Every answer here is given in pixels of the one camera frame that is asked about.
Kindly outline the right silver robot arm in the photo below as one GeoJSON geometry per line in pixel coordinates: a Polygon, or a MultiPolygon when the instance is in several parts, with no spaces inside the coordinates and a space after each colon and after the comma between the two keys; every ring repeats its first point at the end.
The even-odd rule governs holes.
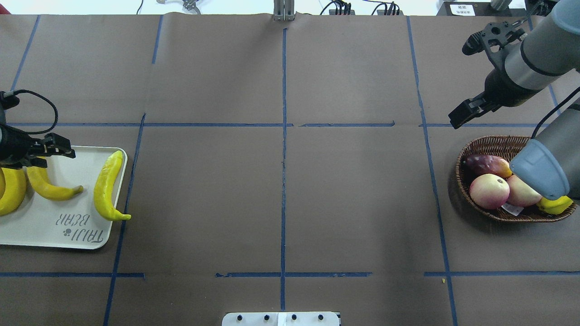
{"type": "MultiPolygon", "coordinates": [[[[485,52],[493,70],[484,91],[449,113],[459,128],[502,107],[522,105],[580,64],[580,5],[560,0],[532,31],[520,22],[492,22],[466,39],[462,52],[485,52]]],[[[513,173],[549,200],[579,200],[579,89],[546,113],[525,147],[510,160],[513,173]]]]}

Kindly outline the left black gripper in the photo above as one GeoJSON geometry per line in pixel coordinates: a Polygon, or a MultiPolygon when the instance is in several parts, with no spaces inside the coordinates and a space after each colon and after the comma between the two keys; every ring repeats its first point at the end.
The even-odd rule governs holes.
{"type": "Polygon", "coordinates": [[[1,125],[0,166],[22,169],[23,167],[46,168],[44,156],[64,156],[74,159],[75,150],[69,139],[49,133],[43,139],[32,138],[6,125],[1,125]]]}

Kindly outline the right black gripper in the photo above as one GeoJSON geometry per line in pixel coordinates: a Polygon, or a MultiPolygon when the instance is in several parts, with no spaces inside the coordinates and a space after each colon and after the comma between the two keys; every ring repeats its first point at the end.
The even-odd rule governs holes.
{"type": "Polygon", "coordinates": [[[448,114],[449,123],[458,129],[489,109],[520,106],[537,93],[537,90],[518,86],[505,71],[495,68],[485,78],[484,93],[462,101],[448,114]]]}

